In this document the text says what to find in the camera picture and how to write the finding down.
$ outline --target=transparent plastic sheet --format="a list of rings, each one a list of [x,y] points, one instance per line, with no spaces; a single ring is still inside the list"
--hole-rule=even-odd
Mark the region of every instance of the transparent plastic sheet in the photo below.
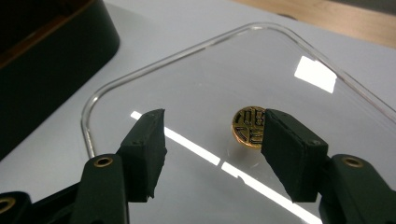
[[[323,87],[299,75],[328,74]],[[259,151],[237,145],[234,113],[285,111],[330,145],[375,166],[396,187],[396,116],[285,27],[254,23],[114,80],[84,107],[89,156],[115,152],[139,113],[165,109],[166,157],[156,199],[133,204],[141,223],[319,223],[318,203],[293,204]]]

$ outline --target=gold coin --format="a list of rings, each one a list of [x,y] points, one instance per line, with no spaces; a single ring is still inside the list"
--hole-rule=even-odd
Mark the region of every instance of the gold coin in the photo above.
[[[261,149],[264,135],[265,109],[259,106],[248,106],[233,116],[233,137],[241,145]]]

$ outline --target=brass insert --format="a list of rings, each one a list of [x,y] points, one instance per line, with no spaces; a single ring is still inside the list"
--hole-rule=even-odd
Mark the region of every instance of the brass insert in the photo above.
[[[244,147],[260,150],[262,148],[264,124],[264,108],[259,106],[245,107],[233,116],[233,137]]]
[[[112,162],[113,162],[113,159],[111,159],[109,157],[102,157],[102,158],[97,159],[93,165],[96,167],[105,167],[105,166],[110,165]]]
[[[344,157],[342,159],[342,161],[351,167],[355,167],[355,168],[361,168],[363,167],[363,162],[357,158],[353,158],[353,157]]]
[[[0,214],[8,211],[12,206],[15,205],[15,199],[12,197],[0,198]]]

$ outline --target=wooden floor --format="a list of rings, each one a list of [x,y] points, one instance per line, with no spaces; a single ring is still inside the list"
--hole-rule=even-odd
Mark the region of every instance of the wooden floor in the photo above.
[[[396,49],[396,16],[325,0],[234,0]]]

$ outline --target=white table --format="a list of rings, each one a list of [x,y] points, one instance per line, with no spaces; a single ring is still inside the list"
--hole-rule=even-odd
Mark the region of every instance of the white table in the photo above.
[[[106,2],[121,38],[118,53],[0,162],[0,192],[25,191],[36,202],[78,182],[88,159],[80,130],[81,111],[97,89],[117,77],[254,21],[289,27],[396,108],[395,49],[337,35],[226,0]]]

